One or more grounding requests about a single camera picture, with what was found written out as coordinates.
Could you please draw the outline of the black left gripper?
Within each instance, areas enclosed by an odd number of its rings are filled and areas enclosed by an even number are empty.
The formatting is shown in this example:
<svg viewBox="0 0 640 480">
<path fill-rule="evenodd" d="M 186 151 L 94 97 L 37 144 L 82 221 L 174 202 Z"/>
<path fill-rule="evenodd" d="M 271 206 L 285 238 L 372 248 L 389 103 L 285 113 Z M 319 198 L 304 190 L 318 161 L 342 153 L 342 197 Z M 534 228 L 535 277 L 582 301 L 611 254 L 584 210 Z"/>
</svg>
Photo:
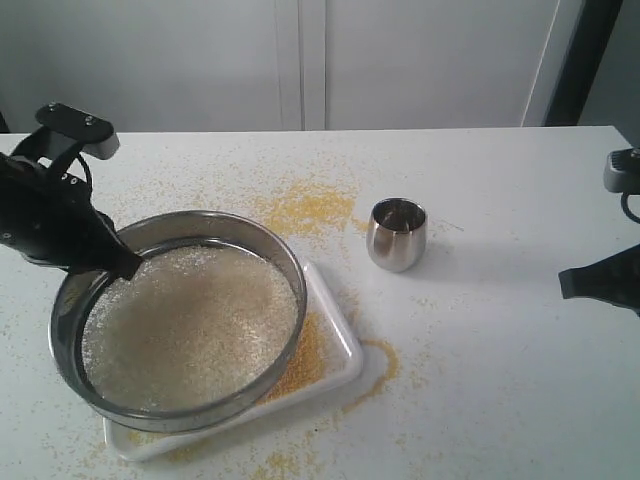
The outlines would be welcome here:
<svg viewBox="0 0 640 480">
<path fill-rule="evenodd" d="M 131 280 L 141 257 L 93 207 L 92 193 L 81 152 L 69 148 L 54 155 L 37 129 L 9 156 L 9 247 L 34 264 Z"/>
</svg>

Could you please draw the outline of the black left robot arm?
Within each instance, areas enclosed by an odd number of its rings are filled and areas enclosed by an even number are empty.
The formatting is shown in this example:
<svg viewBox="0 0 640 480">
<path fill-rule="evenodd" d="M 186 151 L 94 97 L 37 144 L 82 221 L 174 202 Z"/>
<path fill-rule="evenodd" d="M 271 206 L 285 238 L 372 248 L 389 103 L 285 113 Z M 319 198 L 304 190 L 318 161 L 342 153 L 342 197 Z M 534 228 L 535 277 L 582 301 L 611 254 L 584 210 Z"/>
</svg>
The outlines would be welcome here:
<svg viewBox="0 0 640 480">
<path fill-rule="evenodd" d="M 142 258 L 92 205 L 93 179 L 81 155 L 109 159 L 118 148 L 109 126 L 75 133 L 41 127 L 3 154 L 1 244 L 38 266 L 131 279 Z"/>
</svg>

